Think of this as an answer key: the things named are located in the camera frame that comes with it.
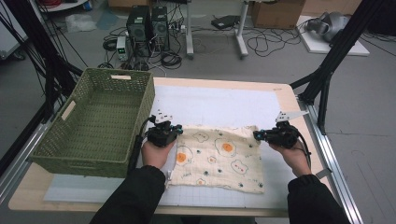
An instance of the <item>gray floor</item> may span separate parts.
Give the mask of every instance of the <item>gray floor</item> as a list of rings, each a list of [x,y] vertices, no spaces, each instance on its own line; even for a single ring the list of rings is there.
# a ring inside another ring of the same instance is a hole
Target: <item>gray floor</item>
[[[80,9],[67,13],[87,13]],[[88,12],[95,21],[100,10]],[[211,17],[197,18],[194,24],[210,27]],[[125,24],[118,20],[109,30],[67,34],[67,38],[89,66],[103,62],[103,37]],[[371,40],[396,53],[396,43]],[[287,45],[266,58],[250,49],[239,59],[239,49],[230,33],[194,33],[196,54],[177,70],[165,70],[168,77],[219,79],[249,82],[291,83],[315,71],[325,55],[308,53],[304,44]],[[330,89],[326,130],[346,182],[360,210],[364,223],[393,223],[396,219],[394,146],[396,121],[395,57],[361,40],[369,57],[347,56],[336,70]],[[74,65],[84,65],[64,45]],[[153,69],[156,77],[164,72]],[[42,92],[30,61],[0,62],[0,156],[7,151],[19,132],[43,103]],[[0,206],[0,223],[88,223],[93,213],[34,213],[7,208],[9,197]],[[256,218],[260,223],[288,223],[286,218]]]

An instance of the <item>cream-colored cloth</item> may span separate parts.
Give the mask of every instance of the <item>cream-colored cloth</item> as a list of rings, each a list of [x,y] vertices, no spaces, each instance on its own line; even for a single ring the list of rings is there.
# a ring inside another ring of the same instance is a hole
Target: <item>cream-colored cloth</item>
[[[222,187],[264,193],[256,126],[215,128],[184,125],[170,185]]]

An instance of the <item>black jacket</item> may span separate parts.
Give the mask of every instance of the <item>black jacket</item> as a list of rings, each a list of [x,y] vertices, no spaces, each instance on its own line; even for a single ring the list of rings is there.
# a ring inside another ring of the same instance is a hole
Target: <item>black jacket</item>
[[[94,223],[149,223],[163,195],[165,176],[153,166],[133,170],[93,217]],[[297,223],[349,223],[327,187],[314,175],[289,182],[289,217]]]

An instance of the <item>person's arm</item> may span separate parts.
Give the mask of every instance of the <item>person's arm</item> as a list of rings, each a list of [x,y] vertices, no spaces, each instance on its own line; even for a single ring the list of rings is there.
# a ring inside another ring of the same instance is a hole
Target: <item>person's arm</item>
[[[270,147],[283,156],[286,164],[297,176],[288,185],[290,224],[349,223],[344,210],[327,186],[312,175],[300,142],[291,149],[271,144]]]
[[[149,223],[164,192],[165,176],[160,168],[165,165],[174,143],[155,147],[146,142],[142,147],[144,166],[128,174],[95,214],[91,224]]]

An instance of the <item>basket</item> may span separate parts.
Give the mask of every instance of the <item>basket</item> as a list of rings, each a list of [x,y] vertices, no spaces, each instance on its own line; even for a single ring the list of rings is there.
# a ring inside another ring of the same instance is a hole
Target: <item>basket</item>
[[[149,72],[87,68],[30,159],[55,174],[125,177],[154,95]]]

